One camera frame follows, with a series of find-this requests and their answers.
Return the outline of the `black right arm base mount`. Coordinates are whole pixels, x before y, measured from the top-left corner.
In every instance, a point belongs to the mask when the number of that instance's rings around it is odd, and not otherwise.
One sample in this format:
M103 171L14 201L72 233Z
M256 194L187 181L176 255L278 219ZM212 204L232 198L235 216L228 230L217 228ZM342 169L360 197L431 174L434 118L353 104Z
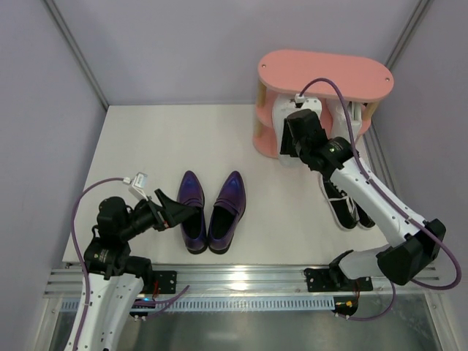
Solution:
M370 292L373 290L370 277L349 279L338 268L306 268L303 273L309 293Z

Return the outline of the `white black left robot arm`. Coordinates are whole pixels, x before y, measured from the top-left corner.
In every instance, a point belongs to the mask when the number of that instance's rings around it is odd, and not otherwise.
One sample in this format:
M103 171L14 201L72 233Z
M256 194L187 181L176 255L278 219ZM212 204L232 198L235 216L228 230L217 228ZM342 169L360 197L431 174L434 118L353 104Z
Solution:
M120 197L99 204L93 238L80 262L83 287L66 350L114 350L137 296L154 283L151 260L132 256L129 242L149 229L164 231L185 222L196 208L171 200L140 200L130 208Z

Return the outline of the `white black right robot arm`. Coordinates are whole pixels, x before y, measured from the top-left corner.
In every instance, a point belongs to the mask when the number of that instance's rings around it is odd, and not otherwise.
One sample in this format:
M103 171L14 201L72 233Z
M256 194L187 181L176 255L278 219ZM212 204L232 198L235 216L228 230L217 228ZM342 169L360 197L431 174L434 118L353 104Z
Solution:
M405 285L443 249L445 226L440 220L426 221L407 208L370 171L352 141L328 138L317 114L299 110L284 120L281 153L298 157L349 195L375 222L386 245L366 251L351 251L335 259L348 279L384 276Z

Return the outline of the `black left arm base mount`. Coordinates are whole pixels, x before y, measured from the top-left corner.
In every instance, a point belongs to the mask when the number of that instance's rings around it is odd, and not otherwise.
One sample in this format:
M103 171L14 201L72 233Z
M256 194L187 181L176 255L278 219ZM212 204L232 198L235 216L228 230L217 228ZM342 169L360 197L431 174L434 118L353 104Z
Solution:
M175 294L177 284L177 271L152 271L143 277L142 293L153 295L158 287L159 294Z

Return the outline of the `white sneaker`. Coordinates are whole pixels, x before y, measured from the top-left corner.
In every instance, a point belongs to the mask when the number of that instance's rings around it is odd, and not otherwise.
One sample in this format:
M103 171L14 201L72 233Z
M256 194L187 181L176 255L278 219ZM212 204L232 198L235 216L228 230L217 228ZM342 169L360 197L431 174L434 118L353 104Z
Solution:
M302 164L299 158L280 154L282 135L284 131L284 120L289 116L289 114L294 113L297 110L301 110L295 108L293 98L294 97L292 95L279 94L275 99L272 108L272 122L277 141L276 149L278 160L283 167L299 167ZM313 111L318 115L318 117L320 117L322 109Z
M350 135L347 125L347 119L341 102L338 99L327 99L326 105L328 112L333 119L331 128L331 137L343 137L350 142ZM363 135L371 125L370 120L363 119L364 106L359 102L346 101L347 112L350 115L350 125L354 141Z

